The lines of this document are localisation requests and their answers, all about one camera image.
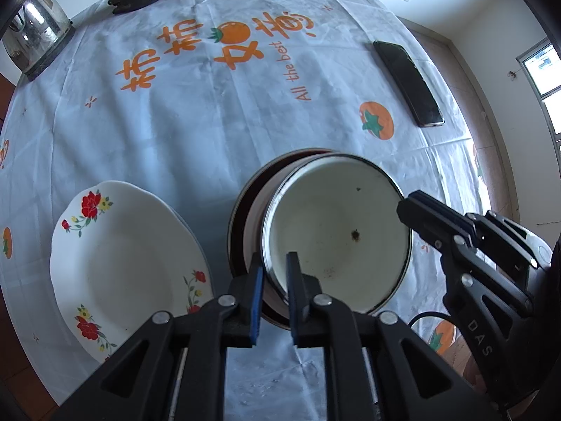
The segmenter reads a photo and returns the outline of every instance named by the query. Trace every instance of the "plastic tablecloth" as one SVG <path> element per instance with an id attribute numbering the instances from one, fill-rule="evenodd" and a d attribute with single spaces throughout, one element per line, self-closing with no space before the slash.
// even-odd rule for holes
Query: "plastic tablecloth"
<path id="1" fill-rule="evenodd" d="M 123 180 L 166 201 L 201 243 L 217 295 L 231 279 L 237 195 L 291 150 L 361 155 L 405 195 L 420 188 L 460 212 L 489 208 L 449 88 L 378 0 L 161 0 L 119 16 L 101 1 L 74 25 L 54 63 L 18 84 L 0 136 L 0 283 L 58 403 L 97 367 L 65 325 L 49 275 L 53 229 L 82 189 Z M 407 49 L 445 125 L 415 125 L 375 40 Z M 415 236 L 386 308 L 404 320 L 444 311 L 444 287 L 439 254 Z M 434 326 L 426 319 L 418 331 L 427 339 Z M 322 352 L 295 349 L 288 331 L 264 321 L 254 349 L 228 350 L 226 379 L 226 419 L 325 418 Z"/>

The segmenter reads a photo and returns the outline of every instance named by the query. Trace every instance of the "floral plate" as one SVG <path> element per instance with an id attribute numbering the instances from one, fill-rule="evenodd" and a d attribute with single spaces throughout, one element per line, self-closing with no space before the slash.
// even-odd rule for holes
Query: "floral plate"
<path id="1" fill-rule="evenodd" d="M 50 278 L 66 325 L 99 362 L 154 312 L 194 313 L 213 298 L 186 224 L 157 196 L 118 181 L 70 202 L 53 232 Z"/>

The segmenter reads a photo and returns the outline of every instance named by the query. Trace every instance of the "black smartphone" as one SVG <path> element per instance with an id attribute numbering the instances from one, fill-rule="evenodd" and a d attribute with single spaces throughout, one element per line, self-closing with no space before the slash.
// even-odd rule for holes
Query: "black smartphone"
<path id="1" fill-rule="evenodd" d="M 375 41 L 374 49 L 382 58 L 405 98 L 417 125 L 442 125 L 444 118 L 421 73 L 403 46 Z"/>

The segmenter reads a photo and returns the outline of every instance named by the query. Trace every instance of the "window pane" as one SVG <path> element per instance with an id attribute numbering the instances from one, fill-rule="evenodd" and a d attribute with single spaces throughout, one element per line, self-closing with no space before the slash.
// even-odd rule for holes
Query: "window pane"
<path id="1" fill-rule="evenodd" d="M 561 90 L 548 96 L 545 100 L 545 107 L 548 108 L 549 117 L 552 119 L 555 133 L 561 133 Z"/>
<path id="2" fill-rule="evenodd" d="M 524 62 L 540 94 L 561 85 L 561 61 L 550 44 Z"/>

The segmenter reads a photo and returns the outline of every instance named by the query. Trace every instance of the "window frame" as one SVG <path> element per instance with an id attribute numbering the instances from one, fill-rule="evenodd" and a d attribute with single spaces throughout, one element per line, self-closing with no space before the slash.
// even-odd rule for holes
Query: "window frame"
<path id="1" fill-rule="evenodd" d="M 552 42 L 548 38 L 545 38 L 541 40 L 539 43 L 537 43 L 534 47 L 524 52 L 522 55 L 519 55 L 516 59 L 518 60 L 518 64 L 520 64 L 521 69 L 524 71 L 524 74 L 526 75 L 526 78 L 528 79 L 530 86 L 534 90 L 534 93 L 538 98 L 538 102 L 540 103 L 543 114 L 545 115 L 545 120 L 549 128 L 549 133 L 551 134 L 552 142 L 555 147 L 555 155 L 557 157 L 557 163 L 559 164 L 559 169 L 561 171 L 561 132 L 555 133 L 555 128 L 553 127 L 553 122 L 551 116 L 549 115 L 548 107 L 545 105 L 545 102 L 543 102 L 546 98 L 549 98 L 551 95 L 560 91 L 561 85 L 557 86 L 556 88 L 550 90 L 547 93 L 544 94 L 540 93 L 538 87 L 536 86 L 536 83 L 534 82 L 534 78 L 532 77 L 532 75 L 528 71 L 528 68 L 524 64 L 524 62 L 529 60 L 529 58 L 533 57 L 540 50 L 551 44 Z"/>

